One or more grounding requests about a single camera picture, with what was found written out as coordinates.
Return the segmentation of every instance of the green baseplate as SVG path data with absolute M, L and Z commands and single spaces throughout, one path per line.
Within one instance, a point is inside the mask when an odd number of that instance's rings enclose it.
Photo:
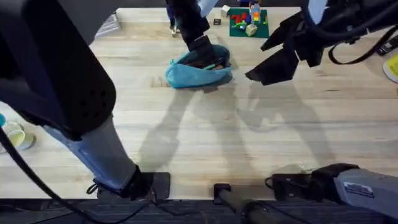
M 231 37 L 249 37 L 244 30 L 240 30 L 238 28 L 232 28 L 234 26 L 235 20 L 232 19 L 232 15 L 242 15 L 242 13 L 246 13 L 247 16 L 250 16 L 249 9 L 230 9 L 228 11 L 228 16 L 229 16 L 229 36 Z M 257 38 L 268 38 L 269 37 L 269 28 L 268 28 L 268 22 L 267 24 L 263 24 L 264 18 L 267 15 L 266 10 L 261 11 L 261 22 L 260 24 L 257 25 L 257 32 L 252 35 L 251 37 L 257 37 Z

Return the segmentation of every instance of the small toy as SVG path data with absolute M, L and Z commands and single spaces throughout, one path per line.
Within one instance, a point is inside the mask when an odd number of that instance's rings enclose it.
M 235 19 L 235 24 L 238 24 L 241 22 L 241 16 L 240 15 L 232 15 L 232 19 Z
M 228 17 L 228 12 L 231 9 L 231 7 L 225 5 L 221 8 L 221 16 L 223 16 L 224 18 Z
M 221 25 L 221 19 L 214 19 L 213 25 L 215 25 L 215 26 Z
M 252 35 L 254 35 L 257 32 L 257 26 L 254 24 L 249 24 L 248 26 L 246 26 L 246 34 L 251 37 Z
M 251 22 L 261 22 L 261 8 L 258 3 L 255 3 L 253 5 L 250 5 L 250 16 L 251 16 Z
M 239 28 L 241 30 L 245 30 L 247 25 L 248 24 L 246 23 L 246 21 L 242 21 L 232 26 L 232 28 Z
M 264 16 L 264 22 L 262 22 L 264 25 L 267 25 L 268 24 L 268 17 L 267 17 L 267 15 L 266 16 Z
M 246 23 L 248 23 L 248 24 L 251 23 L 251 17 L 250 17 L 250 16 L 247 16 L 247 17 L 246 17 Z

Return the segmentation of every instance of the sticker label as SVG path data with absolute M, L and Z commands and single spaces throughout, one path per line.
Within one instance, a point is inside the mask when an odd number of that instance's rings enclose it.
M 369 186 L 362 184 L 354 184 L 350 182 L 343 182 L 344 188 L 348 193 L 358 194 L 361 196 L 374 198 L 373 189 Z

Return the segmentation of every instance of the blue fabric bag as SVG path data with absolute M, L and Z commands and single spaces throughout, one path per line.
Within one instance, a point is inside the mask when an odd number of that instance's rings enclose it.
M 219 70 L 205 70 L 200 68 L 183 65 L 179 62 L 194 61 L 198 54 L 196 50 L 186 53 L 176 61 L 171 62 L 170 67 L 166 70 L 166 80 L 173 88 L 189 88 L 194 86 L 202 86 L 217 82 L 228 76 L 232 70 L 229 64 L 229 51 L 220 45 L 213 45 L 217 58 L 224 58 L 227 67 Z

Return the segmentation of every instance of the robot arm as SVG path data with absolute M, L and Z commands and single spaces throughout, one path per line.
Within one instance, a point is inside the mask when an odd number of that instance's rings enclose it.
M 305 60 L 308 66 L 315 67 L 321 63 L 323 51 L 327 47 L 344 42 L 354 44 L 370 32 L 394 26 L 377 43 L 381 45 L 398 29 L 398 2 L 395 0 L 331 1 L 329 7 L 323 10 L 325 3 L 309 1 L 308 7 L 302 7 L 302 12 L 282 21 L 261 50 L 280 44 L 283 44 L 283 49 L 247 72 L 246 76 L 263 85 L 291 80 L 299 60 Z M 374 52 L 373 48 L 350 63 L 358 63 Z M 330 55 L 332 61 L 340 64 L 333 58 L 333 49 Z

